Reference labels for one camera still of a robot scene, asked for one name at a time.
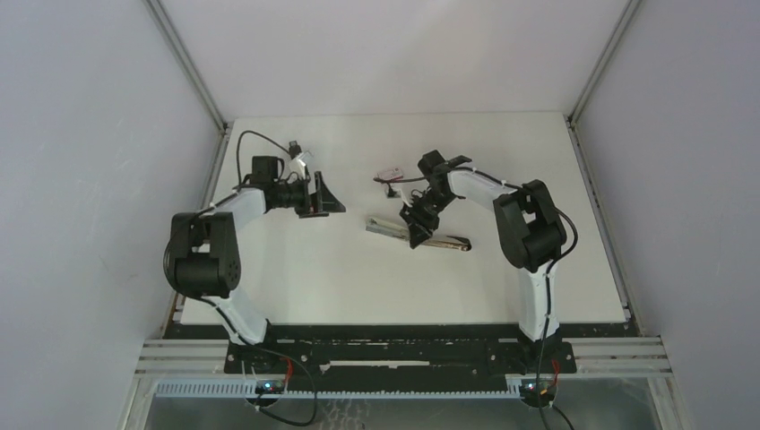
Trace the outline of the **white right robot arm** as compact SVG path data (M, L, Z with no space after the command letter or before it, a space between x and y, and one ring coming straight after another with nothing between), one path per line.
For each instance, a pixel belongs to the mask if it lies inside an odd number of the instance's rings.
M519 328L528 342L517 350L519 364L528 372L539 373L554 358L546 340L558 329L553 281L567 240L562 214L540 180L510 184L470 167L470 161L465 156L446 160L437 150L422 156L418 169L427 189L411 196L400 211L410 247L414 249L433 236L440 213L456 199L491 211L501 251L520 275Z

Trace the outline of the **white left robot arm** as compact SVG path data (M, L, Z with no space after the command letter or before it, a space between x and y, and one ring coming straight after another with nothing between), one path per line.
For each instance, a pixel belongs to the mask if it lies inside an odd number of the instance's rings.
M292 209L301 219L346 211L322 173L310 171L302 156L290 166L294 179L284 177L284 159L254 156L250 173L231 194L204 210L172 217L163 256L169 285L179 295L211 306L230 341L249 345L245 360L260 374L273 371L281 355L265 340L269 320L238 289L243 269L238 231L272 210Z

